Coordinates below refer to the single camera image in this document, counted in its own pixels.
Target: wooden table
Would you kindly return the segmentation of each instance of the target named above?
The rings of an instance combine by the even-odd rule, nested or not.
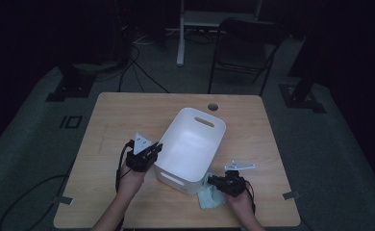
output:
[[[208,109],[210,103],[218,110]],[[254,188],[256,217],[264,226],[300,223],[283,163],[262,100],[249,95],[101,93],[89,121],[54,224],[58,228],[90,228],[115,196],[115,171],[126,142],[142,134],[159,141],[180,110],[191,107],[222,119],[227,126],[210,170],[224,175],[231,161],[256,164],[240,175]],[[132,201],[124,227],[240,227],[227,204],[202,210],[197,195],[187,195],[160,182],[151,168]]]

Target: black stand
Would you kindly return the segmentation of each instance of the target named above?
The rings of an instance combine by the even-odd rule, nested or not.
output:
[[[311,93],[313,81],[301,79],[296,87],[291,85],[279,85],[281,94],[288,108],[312,109],[314,113],[326,114],[321,103],[316,102]]]
[[[87,98],[95,75],[79,73],[72,64],[59,64],[58,67],[62,72],[62,80],[55,92],[49,93],[46,102],[63,102],[66,97]]]

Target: chair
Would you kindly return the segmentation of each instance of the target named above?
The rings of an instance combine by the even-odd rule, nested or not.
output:
[[[253,74],[253,83],[265,71],[260,91],[262,96],[275,52],[287,36],[276,23],[235,17],[224,19],[217,29],[208,93],[212,90],[215,69]]]

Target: floor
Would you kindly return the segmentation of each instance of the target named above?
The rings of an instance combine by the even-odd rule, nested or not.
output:
[[[172,93],[207,92],[212,41],[187,35],[185,64],[176,66],[178,40],[169,34],[163,43],[138,40],[132,54],[136,58],[139,52],[137,64],[162,88],[134,64],[124,75],[99,74],[87,98],[46,102],[62,75],[54,68],[41,78],[0,138],[0,230],[57,230],[53,200],[64,186],[98,94],[118,91],[121,76],[125,92],[164,92],[163,88]],[[280,93],[279,84],[295,86],[299,81],[288,77],[288,71],[301,46],[301,40],[285,41],[262,100],[288,181],[301,194],[296,204],[303,221],[296,227],[267,230],[375,230],[375,176],[329,90],[319,85],[312,88],[326,114],[287,108]],[[103,68],[78,67],[88,72]],[[251,85],[249,78],[218,76],[212,93],[257,94],[260,89],[259,81]],[[71,116],[81,119],[78,126],[62,126]]]

